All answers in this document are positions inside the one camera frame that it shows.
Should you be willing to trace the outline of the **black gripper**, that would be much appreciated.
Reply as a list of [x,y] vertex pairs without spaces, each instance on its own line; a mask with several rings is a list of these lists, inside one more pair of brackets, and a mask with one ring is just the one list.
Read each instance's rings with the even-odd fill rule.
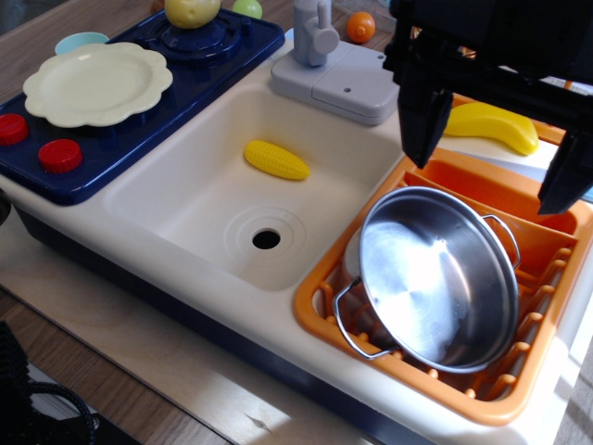
[[441,139],[453,94],[560,127],[592,129],[591,98],[544,81],[592,82],[589,1],[392,1],[386,49],[399,85],[404,152],[424,168]]

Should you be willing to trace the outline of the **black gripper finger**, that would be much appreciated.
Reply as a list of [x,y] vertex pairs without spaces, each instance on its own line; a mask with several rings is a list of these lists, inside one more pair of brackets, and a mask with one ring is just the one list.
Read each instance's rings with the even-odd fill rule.
[[592,134],[567,132],[548,167],[538,193],[538,213],[564,213],[591,187]]

